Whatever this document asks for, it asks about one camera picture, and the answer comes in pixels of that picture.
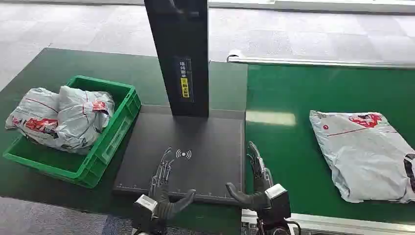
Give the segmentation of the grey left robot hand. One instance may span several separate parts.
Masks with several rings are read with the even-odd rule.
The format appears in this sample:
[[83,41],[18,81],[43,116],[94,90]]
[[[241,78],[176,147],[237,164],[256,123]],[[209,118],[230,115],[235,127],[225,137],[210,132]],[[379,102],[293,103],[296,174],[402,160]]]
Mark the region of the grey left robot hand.
[[157,202],[154,210],[154,216],[158,219],[169,220],[177,213],[183,211],[190,205],[195,197],[196,190],[189,189],[186,196],[177,202],[171,202],[168,194],[169,176],[172,171],[172,164],[175,158],[168,155],[172,152],[169,147],[163,153],[161,160],[153,174],[150,182],[149,197]]

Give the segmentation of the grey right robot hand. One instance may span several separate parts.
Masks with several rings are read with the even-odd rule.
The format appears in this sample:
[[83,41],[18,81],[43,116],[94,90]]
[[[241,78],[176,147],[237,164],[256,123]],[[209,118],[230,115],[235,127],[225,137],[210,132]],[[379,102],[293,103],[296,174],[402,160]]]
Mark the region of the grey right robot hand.
[[244,209],[252,211],[260,211],[271,206],[270,199],[265,193],[265,190],[274,185],[270,170],[265,166],[265,163],[260,155],[257,146],[252,142],[248,142],[250,163],[253,171],[253,186],[254,193],[243,193],[232,183],[226,183],[228,193],[239,203]]

